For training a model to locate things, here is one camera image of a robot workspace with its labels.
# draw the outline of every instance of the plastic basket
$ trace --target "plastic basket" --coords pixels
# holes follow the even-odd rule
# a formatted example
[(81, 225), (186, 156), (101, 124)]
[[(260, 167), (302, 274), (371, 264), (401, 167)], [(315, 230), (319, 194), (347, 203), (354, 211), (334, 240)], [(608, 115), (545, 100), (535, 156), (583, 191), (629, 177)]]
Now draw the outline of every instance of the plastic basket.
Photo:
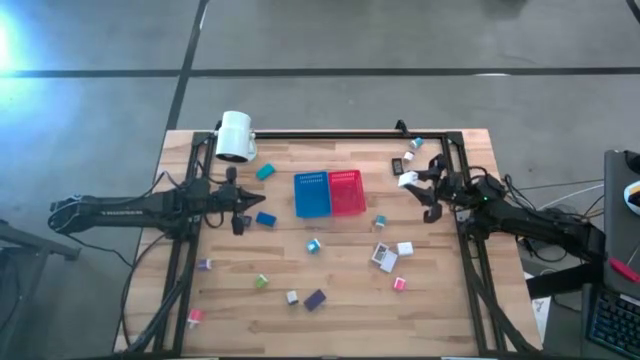
[(334, 216), (356, 215), (367, 210), (359, 170), (330, 172), (329, 191)]
[(331, 215), (329, 181), (326, 171), (294, 175), (293, 190), (296, 216), (314, 218)]

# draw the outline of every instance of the small toy block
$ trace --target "small toy block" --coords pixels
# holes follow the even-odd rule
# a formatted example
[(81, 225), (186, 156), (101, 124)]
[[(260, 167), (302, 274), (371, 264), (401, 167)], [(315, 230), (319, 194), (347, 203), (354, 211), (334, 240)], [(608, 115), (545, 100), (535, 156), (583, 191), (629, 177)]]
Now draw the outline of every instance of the small toy block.
[(398, 187), (405, 185), (415, 185), (418, 183), (418, 173), (415, 171), (407, 171), (398, 178)]
[(422, 146), (422, 144), (424, 144), (424, 140), (422, 140), (422, 138), (420, 138), (420, 137), (417, 137), (417, 138), (411, 140), (411, 143), (410, 143), (410, 145), (411, 145), (411, 147), (413, 149), (419, 149), (420, 146)]
[(189, 317), (187, 318), (189, 329), (193, 329), (196, 325), (200, 324), (203, 316), (204, 314), (202, 313), (202, 310), (191, 309), (191, 311), (189, 312)]
[(251, 226), (251, 216), (243, 215), (242, 223), (244, 224), (245, 229)]
[(391, 159), (391, 170), (393, 171), (393, 176), (404, 174), (404, 169), (402, 169), (402, 159), (400, 158)]
[(320, 250), (320, 241), (318, 239), (313, 239), (307, 243), (307, 251), (310, 254), (315, 254)]
[(211, 261), (211, 259), (200, 259), (200, 260), (198, 260), (198, 263), (196, 264), (196, 269), (198, 269), (200, 271), (211, 270), (212, 263), (213, 263), (213, 261)]
[(322, 290), (316, 290), (311, 296), (304, 301), (304, 307), (309, 311), (315, 310), (323, 301), (325, 301), (327, 297), (324, 295)]
[(260, 180), (264, 180), (274, 172), (276, 172), (276, 168), (274, 168), (273, 165), (271, 164), (267, 164), (263, 166), (260, 170), (258, 170), (258, 172), (256, 172), (256, 177)]
[(379, 228), (383, 228), (384, 224), (387, 222), (387, 218), (382, 216), (382, 215), (378, 215), (376, 216), (376, 227)]
[(404, 153), (404, 156), (402, 157), (402, 160), (404, 160), (405, 162), (409, 162), (409, 161), (413, 160), (415, 155), (416, 154), (414, 154), (412, 151), (407, 151), (406, 153)]
[(389, 250), (387, 245), (378, 243), (378, 245), (376, 245), (376, 249), (373, 251), (373, 255), (371, 256), (371, 261), (378, 265), (382, 265), (382, 260), (384, 259), (387, 250)]
[(411, 241), (398, 243), (398, 255), (399, 256), (413, 255), (413, 244), (411, 244)]
[(267, 286), (268, 283), (269, 279), (267, 279), (267, 277), (262, 274), (258, 275), (258, 277), (256, 278), (256, 287), (258, 289), (262, 289), (263, 287)]
[(256, 222), (265, 226), (273, 227), (276, 224), (276, 217), (260, 211), (256, 216)]
[(393, 282), (393, 289), (396, 291), (404, 291), (407, 286), (407, 281), (401, 277), (397, 277), (396, 281)]
[(287, 293), (287, 302), (289, 305), (295, 305), (298, 303), (298, 294), (296, 294), (295, 290)]
[(384, 259), (382, 259), (382, 265), (380, 265), (380, 270), (390, 273), (393, 271), (393, 266), (396, 264), (396, 260), (398, 259), (398, 255), (391, 250), (387, 250), (384, 255)]

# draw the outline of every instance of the green cube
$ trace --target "green cube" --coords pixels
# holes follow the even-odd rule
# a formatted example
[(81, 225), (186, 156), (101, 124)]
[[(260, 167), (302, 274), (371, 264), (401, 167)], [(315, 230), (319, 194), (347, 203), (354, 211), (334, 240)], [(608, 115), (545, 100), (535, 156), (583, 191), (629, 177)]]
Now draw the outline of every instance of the green cube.
[(256, 287), (258, 289), (262, 289), (263, 287), (267, 286), (268, 283), (269, 279), (267, 279), (267, 277), (262, 274), (258, 275), (258, 277), (256, 278)]

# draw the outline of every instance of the desk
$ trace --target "desk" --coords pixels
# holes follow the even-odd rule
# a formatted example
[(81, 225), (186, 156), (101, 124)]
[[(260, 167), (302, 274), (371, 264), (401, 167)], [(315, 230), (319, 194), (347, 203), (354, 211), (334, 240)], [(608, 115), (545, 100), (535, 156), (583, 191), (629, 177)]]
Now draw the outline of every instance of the desk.
[[(167, 133), (158, 173), (167, 170), (176, 180), (185, 176), (192, 131)], [(464, 130), (470, 165), (497, 175), (487, 130)], [(409, 192), (398, 189), (390, 159), (408, 150), (406, 139), (258, 140), (255, 161), (238, 166), (238, 184), (262, 193), (267, 200), (258, 211), (278, 217), (275, 230), (252, 224), (244, 236), (233, 236), (230, 224), (203, 227), (199, 258), (213, 259), (210, 272), (196, 272), (190, 307), (202, 309), (203, 322), (187, 330), (184, 355), (202, 356), (417, 356), (474, 355), (477, 353), (468, 299), (459, 258), (453, 216), (445, 210), (435, 224), (424, 224), (424, 208)], [(441, 152), (427, 141), (406, 169), (426, 169)], [(276, 173), (261, 182), (255, 172), (270, 162)], [(214, 160), (211, 176), (222, 179), (228, 163)], [(302, 220), (295, 216), (293, 175), (317, 170), (359, 169), (367, 211), (340, 218)], [(171, 184), (160, 183), (157, 190)], [(387, 217), (382, 231), (373, 219)], [(216, 223), (217, 215), (210, 215)], [(144, 249), (159, 235), (145, 230)], [(318, 255), (307, 254), (305, 244), (318, 238)], [(392, 274), (370, 261), (378, 242), (392, 248), (411, 241), (414, 255), (400, 258)], [(126, 314), (132, 334), (138, 333), (157, 310), (167, 270), (171, 242), (163, 240), (139, 266), (131, 282)], [(534, 346), (540, 346), (516, 243), (512, 236), (495, 235), (487, 243), (498, 300), (514, 325)], [(270, 282), (255, 289), (258, 274)], [(396, 293), (396, 276), (407, 280), (407, 290)], [(286, 292), (296, 290), (304, 300), (322, 289), (327, 300), (309, 313), (299, 304), (289, 306)], [(488, 318), (485, 314), (487, 336)], [(169, 319), (166, 343), (173, 337)], [(118, 336), (116, 349), (123, 339)]]

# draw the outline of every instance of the pink cube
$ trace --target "pink cube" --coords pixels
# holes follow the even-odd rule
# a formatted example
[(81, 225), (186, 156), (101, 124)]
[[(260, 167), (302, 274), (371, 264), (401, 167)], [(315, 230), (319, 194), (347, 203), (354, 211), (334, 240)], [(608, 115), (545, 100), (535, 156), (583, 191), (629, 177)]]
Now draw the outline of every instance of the pink cube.
[(200, 321), (202, 321), (202, 317), (202, 310), (191, 309), (191, 311), (189, 312), (189, 318), (187, 319), (187, 322), (189, 323), (189, 329), (193, 329), (196, 325), (200, 324)]
[(397, 277), (396, 281), (393, 283), (393, 289), (396, 291), (404, 291), (406, 285), (407, 281), (405, 279)]

